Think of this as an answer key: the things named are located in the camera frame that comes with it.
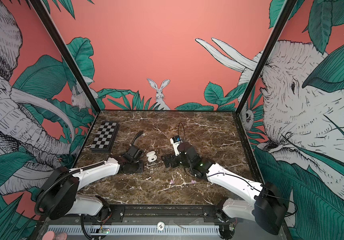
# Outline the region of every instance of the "rabbit ear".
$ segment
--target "rabbit ear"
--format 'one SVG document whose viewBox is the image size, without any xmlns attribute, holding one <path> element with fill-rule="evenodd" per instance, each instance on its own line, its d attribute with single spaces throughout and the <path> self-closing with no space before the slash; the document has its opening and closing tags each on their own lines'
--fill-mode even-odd
<svg viewBox="0 0 344 240">
<path fill-rule="evenodd" d="M 147 78 L 148 82 L 149 82 L 149 85 L 153 88 L 153 89 L 156 89 L 158 90 L 159 88 L 157 87 L 157 84 L 152 80 L 152 79 L 149 79 Z"/>
<path fill-rule="evenodd" d="M 160 89 L 163 89 L 163 88 L 165 88 L 168 84 L 169 84 L 169 82 L 170 82 L 170 80 L 169 79 L 166 79 L 166 80 L 164 80 L 163 82 L 162 82 L 162 84 L 161 84 L 161 87 L 160 87 Z"/>
<path fill-rule="evenodd" d="M 76 95 L 76 88 L 75 88 L 75 86 L 72 87 L 72 94 Z"/>
</svg>

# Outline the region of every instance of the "elephant eye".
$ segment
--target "elephant eye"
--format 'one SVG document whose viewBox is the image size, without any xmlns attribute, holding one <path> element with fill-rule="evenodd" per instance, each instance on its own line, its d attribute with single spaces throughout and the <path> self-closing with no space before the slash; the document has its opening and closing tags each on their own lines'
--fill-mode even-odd
<svg viewBox="0 0 344 240">
<path fill-rule="evenodd" d="M 292 92 L 295 94 L 295 83 L 294 82 L 292 82 L 292 84 L 291 84 L 291 89 L 292 89 Z"/>
</svg>

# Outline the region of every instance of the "brown marble surface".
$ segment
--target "brown marble surface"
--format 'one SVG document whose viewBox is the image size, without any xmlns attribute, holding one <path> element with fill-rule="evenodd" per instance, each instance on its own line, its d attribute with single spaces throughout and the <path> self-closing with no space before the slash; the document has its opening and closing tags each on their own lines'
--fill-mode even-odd
<svg viewBox="0 0 344 240">
<path fill-rule="evenodd" d="M 136 133 L 144 131 L 135 145 L 145 153 L 156 151 L 157 160 L 149 163 L 143 155 L 141 174 L 117 174 L 105 177 L 80 190 L 85 195 L 100 195 L 111 204 L 217 204 L 223 196 L 238 199 L 227 189 L 195 179 L 182 166 L 165 168 L 161 156 L 173 153 L 169 139 L 184 123 L 185 137 L 201 157 L 209 157 L 226 169 L 248 179 L 251 172 L 234 125 L 232 113 L 177 111 L 103 111 L 99 114 L 76 167 L 106 160 L 108 154 L 94 153 L 89 147 L 102 121 L 117 121 L 121 126 L 112 153 L 127 150 Z"/>
</svg>

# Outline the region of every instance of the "round label sticker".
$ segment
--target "round label sticker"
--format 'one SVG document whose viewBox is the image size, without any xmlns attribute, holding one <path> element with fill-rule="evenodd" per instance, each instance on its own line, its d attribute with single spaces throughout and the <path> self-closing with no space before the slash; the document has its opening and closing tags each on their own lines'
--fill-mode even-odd
<svg viewBox="0 0 344 240">
<path fill-rule="evenodd" d="M 157 229 L 158 229 L 159 231 L 164 230 L 164 228 L 165 228 L 165 223 L 159 222 L 159 223 L 157 224 Z"/>
</svg>

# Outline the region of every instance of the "black and white checkered board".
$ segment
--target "black and white checkered board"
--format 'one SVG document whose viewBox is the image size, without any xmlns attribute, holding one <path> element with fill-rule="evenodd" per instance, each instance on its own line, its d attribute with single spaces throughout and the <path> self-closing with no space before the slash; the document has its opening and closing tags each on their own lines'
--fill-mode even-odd
<svg viewBox="0 0 344 240">
<path fill-rule="evenodd" d="M 120 124 L 118 122 L 102 122 L 95 138 L 93 139 L 91 151 L 110 152 L 115 141 Z"/>
</svg>

